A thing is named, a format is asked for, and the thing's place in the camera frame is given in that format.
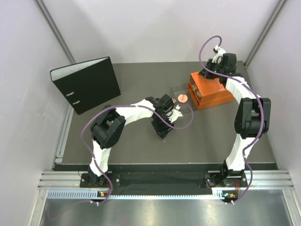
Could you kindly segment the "pink round compact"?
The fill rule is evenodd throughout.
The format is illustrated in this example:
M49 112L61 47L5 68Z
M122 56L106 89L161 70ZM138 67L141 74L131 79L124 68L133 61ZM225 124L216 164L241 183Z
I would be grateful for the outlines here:
M180 94L177 98L179 103L186 103L188 101L188 96L186 94Z

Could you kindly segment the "orange drawer cabinet box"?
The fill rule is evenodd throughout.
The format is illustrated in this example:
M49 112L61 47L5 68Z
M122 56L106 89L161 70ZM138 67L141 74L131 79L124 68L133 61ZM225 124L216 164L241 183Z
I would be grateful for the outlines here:
M219 79L206 79L194 72L190 74L188 92L197 110L234 101L234 96L219 83Z

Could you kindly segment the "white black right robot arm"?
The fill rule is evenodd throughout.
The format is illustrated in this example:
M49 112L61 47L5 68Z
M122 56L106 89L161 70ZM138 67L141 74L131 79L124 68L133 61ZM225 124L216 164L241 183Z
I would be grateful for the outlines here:
M205 79L218 79L238 103L234 121L237 134L233 148L224 161L218 175L206 174L208 187L217 185L231 186L243 178L249 166L247 157L262 134L269 130L271 100L258 96L245 79L236 72L236 55L217 50L214 58L209 59L200 72Z

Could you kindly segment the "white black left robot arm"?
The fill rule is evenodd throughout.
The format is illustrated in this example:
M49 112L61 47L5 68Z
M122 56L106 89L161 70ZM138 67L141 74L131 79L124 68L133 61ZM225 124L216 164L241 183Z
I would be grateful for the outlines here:
M108 159L113 146L119 141L126 125L151 118L152 126L160 138L173 129L174 122L182 117L179 105L165 94L162 98L147 97L138 103L116 107L107 105L90 126L92 160L87 171L87 182L95 187L106 183Z

